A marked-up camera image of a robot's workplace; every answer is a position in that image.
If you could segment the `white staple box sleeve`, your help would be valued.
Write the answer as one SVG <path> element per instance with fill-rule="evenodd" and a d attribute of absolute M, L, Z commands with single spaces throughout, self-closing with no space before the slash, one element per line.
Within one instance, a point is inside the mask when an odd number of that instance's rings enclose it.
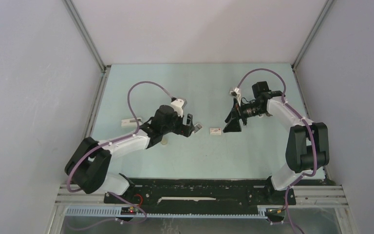
<path fill-rule="evenodd" d="M 211 136 L 220 136 L 222 134 L 221 128 L 210 128 L 209 133 Z"/>

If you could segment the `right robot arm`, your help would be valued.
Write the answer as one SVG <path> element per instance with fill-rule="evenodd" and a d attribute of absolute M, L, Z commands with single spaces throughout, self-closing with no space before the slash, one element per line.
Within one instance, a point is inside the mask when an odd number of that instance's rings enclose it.
<path fill-rule="evenodd" d="M 223 132 L 241 132 L 248 118 L 262 115 L 277 118 L 287 130 L 286 163 L 268 179 L 269 187 L 263 194 L 268 203 L 276 204 L 283 198 L 283 190 L 329 163 L 328 129 L 324 123 L 302 116 L 289 105 L 282 91 L 270 90 L 266 81 L 254 84 L 252 91 L 254 99 L 250 101 L 243 101 L 238 87 L 229 91 L 233 106 Z"/>

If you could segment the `olive green stapler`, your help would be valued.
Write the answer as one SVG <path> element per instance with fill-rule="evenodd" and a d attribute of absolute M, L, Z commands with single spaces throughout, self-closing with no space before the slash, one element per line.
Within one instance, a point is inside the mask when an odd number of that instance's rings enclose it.
<path fill-rule="evenodd" d="M 163 138 L 163 139 L 161 140 L 161 144 L 162 144 L 162 145 L 167 145 L 167 143 L 168 143 L 168 140 L 167 140 L 166 138 Z"/>

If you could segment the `staple tray box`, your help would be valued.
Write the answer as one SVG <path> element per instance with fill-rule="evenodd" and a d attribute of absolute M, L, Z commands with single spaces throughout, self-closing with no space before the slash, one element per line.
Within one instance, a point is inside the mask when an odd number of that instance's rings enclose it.
<path fill-rule="evenodd" d="M 199 130 L 201 130 L 202 127 L 203 127 L 203 126 L 202 126 L 201 124 L 196 123 L 196 124 L 194 125 L 194 133 L 196 133 L 196 132 L 198 132 Z"/>

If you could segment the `white stapler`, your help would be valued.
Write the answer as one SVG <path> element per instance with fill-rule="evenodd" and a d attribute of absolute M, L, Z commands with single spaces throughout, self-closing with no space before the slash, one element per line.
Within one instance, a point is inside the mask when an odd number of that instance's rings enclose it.
<path fill-rule="evenodd" d="M 142 118 L 128 118 L 128 119 L 123 119 L 121 120 L 121 127 L 122 128 L 131 128 L 131 127 L 136 127 L 137 125 L 141 125 Z"/>

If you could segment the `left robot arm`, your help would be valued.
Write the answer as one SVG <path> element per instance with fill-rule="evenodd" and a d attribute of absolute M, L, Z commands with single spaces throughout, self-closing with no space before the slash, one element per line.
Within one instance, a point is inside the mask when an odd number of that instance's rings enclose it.
<path fill-rule="evenodd" d="M 140 125 L 133 134 L 104 141 L 87 137 L 82 140 L 65 166 L 67 183 L 78 186 L 77 189 L 67 189 L 71 193 L 114 193 L 121 202 L 129 203 L 134 198 L 134 189 L 131 187 L 133 183 L 122 173 L 109 172 L 112 160 L 149 149 L 160 143 L 166 134 L 190 137 L 194 130 L 192 114 L 181 117 L 173 107 L 161 105 L 154 116 Z"/>

